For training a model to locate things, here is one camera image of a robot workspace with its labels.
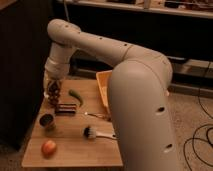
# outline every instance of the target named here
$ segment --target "wooden tabletop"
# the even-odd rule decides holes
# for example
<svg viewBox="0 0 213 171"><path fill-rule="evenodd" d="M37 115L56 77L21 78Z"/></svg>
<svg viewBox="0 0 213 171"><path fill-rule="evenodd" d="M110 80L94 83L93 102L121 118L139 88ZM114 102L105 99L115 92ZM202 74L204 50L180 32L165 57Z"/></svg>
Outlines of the wooden tabletop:
<svg viewBox="0 0 213 171"><path fill-rule="evenodd" d="M61 89L60 103L77 103L77 99L68 95L69 89L77 91L84 104L77 109L74 116L55 116L56 129L44 131L39 118L45 113L54 113L46 100L43 101L31 138L22 161L23 167L111 167L122 166L116 140L96 138L88 140L83 130L88 125L98 131L114 133L112 123L106 120L87 116L84 113L106 114L96 80L64 80ZM45 140L54 140L57 151L51 158L44 158L41 145Z"/></svg>

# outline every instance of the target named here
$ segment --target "orange container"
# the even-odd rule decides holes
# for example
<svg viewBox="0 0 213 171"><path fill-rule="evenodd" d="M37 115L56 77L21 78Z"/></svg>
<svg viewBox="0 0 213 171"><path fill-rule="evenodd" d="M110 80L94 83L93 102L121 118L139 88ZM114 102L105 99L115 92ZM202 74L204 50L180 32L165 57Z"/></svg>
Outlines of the orange container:
<svg viewBox="0 0 213 171"><path fill-rule="evenodd" d="M101 71L96 73L96 79L98 81L98 87L101 94L102 102L108 114L110 114L110 111L109 111L109 105L107 100L107 83L111 73L112 73L112 70Z"/></svg>

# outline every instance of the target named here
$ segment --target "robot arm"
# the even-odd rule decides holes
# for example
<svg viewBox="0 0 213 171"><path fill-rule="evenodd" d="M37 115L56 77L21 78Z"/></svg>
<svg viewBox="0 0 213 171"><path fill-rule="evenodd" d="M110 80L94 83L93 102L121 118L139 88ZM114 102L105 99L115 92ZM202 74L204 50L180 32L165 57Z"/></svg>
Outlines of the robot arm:
<svg viewBox="0 0 213 171"><path fill-rule="evenodd" d="M58 19L49 23L48 33L53 43L46 80L53 84L68 74L77 48L114 67L108 100L125 170L180 171L165 93L172 78L167 58L141 46L82 32Z"/></svg>

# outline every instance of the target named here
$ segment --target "green pepper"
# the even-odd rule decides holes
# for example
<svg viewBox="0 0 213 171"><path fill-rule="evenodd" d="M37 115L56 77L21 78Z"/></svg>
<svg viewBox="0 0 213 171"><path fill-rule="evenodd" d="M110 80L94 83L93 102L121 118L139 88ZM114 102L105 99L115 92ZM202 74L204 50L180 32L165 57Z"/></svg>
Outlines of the green pepper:
<svg viewBox="0 0 213 171"><path fill-rule="evenodd" d="M82 99L82 97L80 96L80 94L78 92L76 92L75 90L70 89L69 90L69 95L74 97L74 98L76 98L80 102L79 107L81 107L83 105L83 99Z"/></svg>

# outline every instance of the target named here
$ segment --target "scrub brush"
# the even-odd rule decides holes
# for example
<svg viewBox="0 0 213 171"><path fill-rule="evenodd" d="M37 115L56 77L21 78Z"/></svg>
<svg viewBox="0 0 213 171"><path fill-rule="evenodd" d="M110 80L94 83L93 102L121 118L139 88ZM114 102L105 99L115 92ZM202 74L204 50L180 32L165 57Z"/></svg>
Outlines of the scrub brush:
<svg viewBox="0 0 213 171"><path fill-rule="evenodd" d="M95 139L95 138L100 137L100 138L109 138L109 139L116 140L115 134L99 132L96 130L95 127L92 127L92 126L87 126L84 129L84 136L88 139Z"/></svg>

